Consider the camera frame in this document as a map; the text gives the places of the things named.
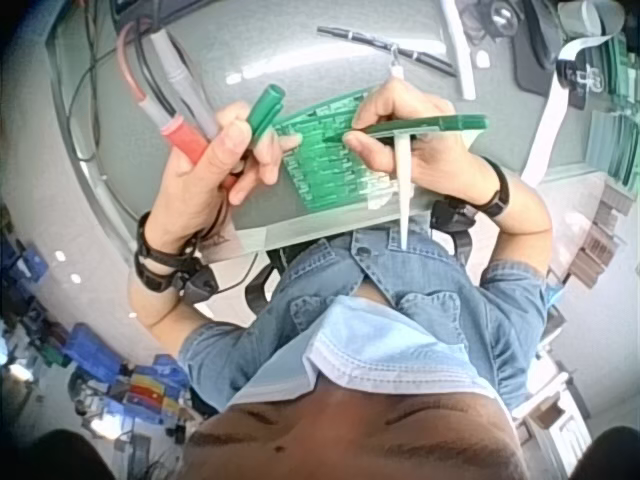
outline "hand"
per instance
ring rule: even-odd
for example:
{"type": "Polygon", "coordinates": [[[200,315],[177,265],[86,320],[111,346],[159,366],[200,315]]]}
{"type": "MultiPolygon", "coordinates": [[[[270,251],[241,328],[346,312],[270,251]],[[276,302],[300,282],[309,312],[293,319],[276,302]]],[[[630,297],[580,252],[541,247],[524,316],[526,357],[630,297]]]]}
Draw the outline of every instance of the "hand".
{"type": "MultiPolygon", "coordinates": [[[[363,129],[389,117],[412,119],[455,113],[451,102],[392,78],[367,96],[354,117],[353,128],[363,129]]],[[[370,169],[395,172],[392,148],[357,131],[347,133],[344,142],[370,169]]],[[[420,135],[412,144],[412,153],[412,180],[427,190],[482,205],[499,189],[493,169],[468,152],[460,133],[420,135]]]]}
{"type": "MultiPolygon", "coordinates": [[[[153,248],[178,252],[194,233],[211,226],[226,194],[220,185],[251,140],[248,116],[245,103],[218,112],[220,133],[195,166],[180,150],[171,151],[145,227],[145,238],[153,248]]],[[[229,202],[240,205],[257,185],[275,184],[283,152],[297,147],[300,140],[300,136],[278,138],[272,129],[267,131],[250,152],[244,173],[228,191],[229,202]]]]}

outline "person's left hand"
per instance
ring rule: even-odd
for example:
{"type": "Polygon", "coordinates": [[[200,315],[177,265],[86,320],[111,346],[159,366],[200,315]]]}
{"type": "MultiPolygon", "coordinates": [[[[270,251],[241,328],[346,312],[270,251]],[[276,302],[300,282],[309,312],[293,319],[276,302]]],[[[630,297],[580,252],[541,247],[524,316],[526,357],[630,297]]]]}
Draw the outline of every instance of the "person's left hand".
{"type": "MultiPolygon", "coordinates": [[[[220,186],[251,141],[246,122],[249,111],[247,104],[239,102],[217,113],[220,133],[195,166],[180,150],[172,149],[145,227],[151,247],[178,252],[194,233],[211,226],[227,193],[220,186]]],[[[229,202],[240,205],[257,185],[275,184],[283,153],[300,141],[300,136],[278,138],[273,129],[267,131],[247,157],[243,174],[228,190],[229,202]]]]}

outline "wrist-mounted device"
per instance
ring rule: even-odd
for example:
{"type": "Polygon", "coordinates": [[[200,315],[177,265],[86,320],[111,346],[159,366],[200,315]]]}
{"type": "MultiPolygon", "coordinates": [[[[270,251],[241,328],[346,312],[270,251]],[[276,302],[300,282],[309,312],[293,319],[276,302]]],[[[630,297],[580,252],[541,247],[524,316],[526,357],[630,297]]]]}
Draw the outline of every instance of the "wrist-mounted device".
{"type": "Polygon", "coordinates": [[[469,230],[476,224],[475,216],[480,211],[495,218],[509,205],[509,183],[502,169],[488,158],[484,160],[493,168],[500,182],[500,189],[484,205],[470,205],[459,198],[445,197],[436,200],[431,209],[431,228],[448,234],[453,240],[456,259],[466,265],[471,255],[473,241],[469,230]]]}
{"type": "Polygon", "coordinates": [[[134,255],[136,275],[152,292],[161,293],[170,287],[182,292],[186,303],[194,304],[208,300],[218,293],[220,287],[208,265],[204,265],[195,257],[200,232],[194,234],[178,254],[161,252],[152,248],[144,236],[144,227],[149,218],[149,212],[145,213],[138,221],[137,240],[138,249],[134,255]],[[160,275],[150,270],[144,259],[163,265],[174,271],[168,275],[160,275]]]}

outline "table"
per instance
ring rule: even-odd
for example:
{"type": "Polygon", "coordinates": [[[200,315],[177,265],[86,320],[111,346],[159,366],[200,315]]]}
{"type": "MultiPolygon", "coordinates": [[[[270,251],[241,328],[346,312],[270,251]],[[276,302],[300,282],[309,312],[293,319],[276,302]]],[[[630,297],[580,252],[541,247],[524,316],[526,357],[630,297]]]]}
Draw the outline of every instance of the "table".
{"type": "MultiPolygon", "coordinates": [[[[99,24],[100,51],[105,52],[115,43],[115,32],[106,9],[101,12],[99,24]]],[[[349,91],[380,84],[389,75],[387,55],[318,36],[315,33],[318,25],[377,34],[444,57],[451,51],[443,32],[438,0],[370,0],[366,3],[343,0],[335,8],[309,0],[293,3],[287,0],[221,1],[172,23],[169,29],[198,66],[216,107],[238,99],[252,103],[267,84],[277,83],[287,91],[283,113],[289,114],[349,91]]],[[[57,83],[68,105],[78,79],[88,66],[82,12],[68,12],[54,28],[57,83]]],[[[150,44],[147,45],[152,68],[161,71],[155,56],[151,55],[150,44]]],[[[487,115],[490,127],[476,140],[472,150],[520,172],[545,99],[516,86],[509,40],[494,43],[486,39],[480,48],[489,53],[492,66],[475,70],[478,99],[474,102],[461,99],[456,79],[431,69],[405,62],[406,78],[425,91],[450,99],[460,113],[487,115]]],[[[136,62],[131,63],[135,72],[136,62]]],[[[71,123],[75,143],[90,152],[87,86],[88,83],[80,92],[71,123]]],[[[584,158],[591,110],[597,106],[597,102],[589,101],[583,112],[569,109],[551,159],[548,179],[588,171],[584,158]]],[[[96,173],[94,165],[82,165],[82,169],[76,171],[80,181],[88,182],[96,191],[97,203],[103,210],[110,211],[106,217],[118,224],[120,238],[131,249],[134,220],[117,201],[112,201],[110,206],[105,204],[109,203],[109,196],[113,200],[115,195],[134,216],[147,211],[160,184],[168,147],[132,101],[114,56],[98,68],[98,110],[102,125],[100,168],[96,173]],[[108,188],[105,188],[105,177],[108,188]]],[[[418,191],[412,209],[428,209],[433,198],[429,192],[418,191]]],[[[242,245],[229,256],[387,221],[397,218],[397,212],[394,197],[380,210],[352,205],[310,214],[283,169],[276,186],[260,190],[233,213],[242,245]]]]}

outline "shirt sleeve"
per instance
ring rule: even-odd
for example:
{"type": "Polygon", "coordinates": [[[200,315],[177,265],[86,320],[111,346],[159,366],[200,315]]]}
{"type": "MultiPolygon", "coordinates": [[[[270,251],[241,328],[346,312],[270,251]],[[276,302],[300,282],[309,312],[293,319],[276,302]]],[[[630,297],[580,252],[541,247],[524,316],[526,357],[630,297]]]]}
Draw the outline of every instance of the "shirt sleeve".
{"type": "Polygon", "coordinates": [[[178,362],[191,386],[219,411],[258,369],[254,337],[251,329],[211,322],[194,330],[180,347],[178,362]]]}
{"type": "Polygon", "coordinates": [[[546,325],[545,278],[521,262],[497,261],[482,274],[497,391],[513,409],[527,393],[527,372],[546,325]]]}

